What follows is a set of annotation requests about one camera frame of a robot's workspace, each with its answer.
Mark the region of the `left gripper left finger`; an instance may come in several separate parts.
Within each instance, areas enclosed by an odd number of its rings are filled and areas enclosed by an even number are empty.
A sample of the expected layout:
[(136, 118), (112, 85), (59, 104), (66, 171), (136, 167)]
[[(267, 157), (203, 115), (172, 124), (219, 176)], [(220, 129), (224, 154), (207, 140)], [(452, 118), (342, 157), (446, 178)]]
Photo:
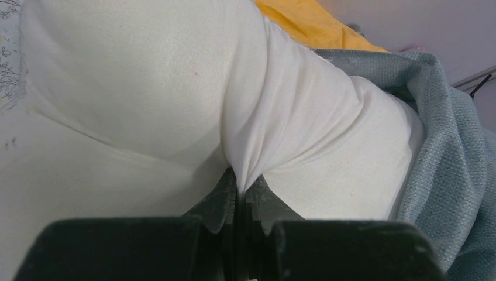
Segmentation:
[(16, 280), (234, 280), (236, 178), (178, 217), (84, 218), (49, 224)]

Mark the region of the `grey blue pillowcase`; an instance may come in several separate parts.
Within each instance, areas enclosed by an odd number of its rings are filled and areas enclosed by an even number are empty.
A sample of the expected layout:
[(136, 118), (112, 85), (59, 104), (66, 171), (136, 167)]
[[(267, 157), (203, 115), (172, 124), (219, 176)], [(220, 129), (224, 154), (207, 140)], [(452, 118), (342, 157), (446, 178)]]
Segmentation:
[(406, 90), (426, 130), (398, 218), (431, 240), (448, 280), (495, 279), (495, 135), (428, 53), (322, 50), (350, 76)]

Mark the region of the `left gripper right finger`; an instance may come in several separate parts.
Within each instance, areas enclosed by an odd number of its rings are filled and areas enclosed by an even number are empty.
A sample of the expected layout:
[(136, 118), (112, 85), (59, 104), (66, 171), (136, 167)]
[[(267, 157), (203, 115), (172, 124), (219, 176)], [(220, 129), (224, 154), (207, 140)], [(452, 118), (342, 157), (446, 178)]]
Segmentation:
[(445, 280), (420, 229), (404, 222), (306, 220), (263, 177), (245, 206), (257, 280)]

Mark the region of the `white pillow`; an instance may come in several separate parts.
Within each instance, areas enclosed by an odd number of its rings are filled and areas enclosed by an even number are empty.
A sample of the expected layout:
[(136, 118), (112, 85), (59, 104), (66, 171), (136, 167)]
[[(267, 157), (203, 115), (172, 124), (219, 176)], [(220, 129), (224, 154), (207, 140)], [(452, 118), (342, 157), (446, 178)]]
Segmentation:
[(252, 1), (26, 1), (1, 116), (1, 279), (63, 218), (180, 215), (223, 172), (306, 219), (394, 219), (418, 114)]

